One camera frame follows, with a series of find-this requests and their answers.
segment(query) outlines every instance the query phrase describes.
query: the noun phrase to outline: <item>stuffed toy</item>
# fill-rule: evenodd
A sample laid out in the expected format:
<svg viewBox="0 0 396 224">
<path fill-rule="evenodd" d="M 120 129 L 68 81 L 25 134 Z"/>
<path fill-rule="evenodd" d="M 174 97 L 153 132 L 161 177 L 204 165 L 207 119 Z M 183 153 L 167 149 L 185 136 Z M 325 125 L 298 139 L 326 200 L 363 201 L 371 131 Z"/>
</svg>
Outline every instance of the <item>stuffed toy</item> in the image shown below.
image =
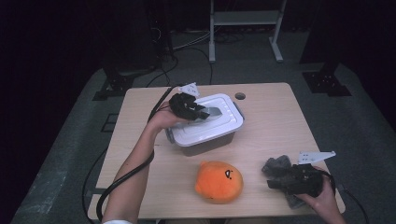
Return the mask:
<svg viewBox="0 0 396 224">
<path fill-rule="evenodd" d="M 202 161 L 195 183 L 195 191 L 211 203 L 229 203 L 244 187 L 241 173 L 222 161 Z"/>
</svg>

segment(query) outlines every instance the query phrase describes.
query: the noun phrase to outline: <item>floor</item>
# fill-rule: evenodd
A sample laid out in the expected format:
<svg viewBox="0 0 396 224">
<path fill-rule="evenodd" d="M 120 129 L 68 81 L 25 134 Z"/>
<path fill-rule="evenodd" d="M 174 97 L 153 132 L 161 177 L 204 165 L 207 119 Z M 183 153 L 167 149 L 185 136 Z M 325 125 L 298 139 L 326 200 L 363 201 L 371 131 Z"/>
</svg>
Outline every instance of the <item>floor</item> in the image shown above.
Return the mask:
<svg viewBox="0 0 396 224">
<path fill-rule="evenodd" d="M 138 77 L 132 88 L 196 82 L 198 85 L 287 82 L 290 84 L 321 151 L 337 156 L 327 165 L 337 184 L 348 188 L 364 207 L 372 223 L 393 223 L 396 201 L 396 135 L 359 78 L 340 64 L 335 72 L 351 96 L 330 97 L 312 93 L 303 72 L 318 71 L 322 64 L 299 64 L 308 32 L 281 32 L 278 45 L 284 57 L 277 63 L 270 48 L 269 32 L 226 36 L 237 40 L 216 45 L 215 63 L 207 60 L 208 45 L 199 43 L 163 58 L 163 69 Z M 174 46 L 197 38 L 173 34 Z M 78 97 L 45 163 L 12 223 L 89 223 L 87 209 L 103 153 L 111 139 L 112 123 L 123 97 L 94 101 L 106 81 L 103 70 L 92 78 Z M 363 213 L 344 192 L 344 217 L 363 223 Z M 274 223 L 322 223 L 317 216 L 272 217 Z"/>
</svg>

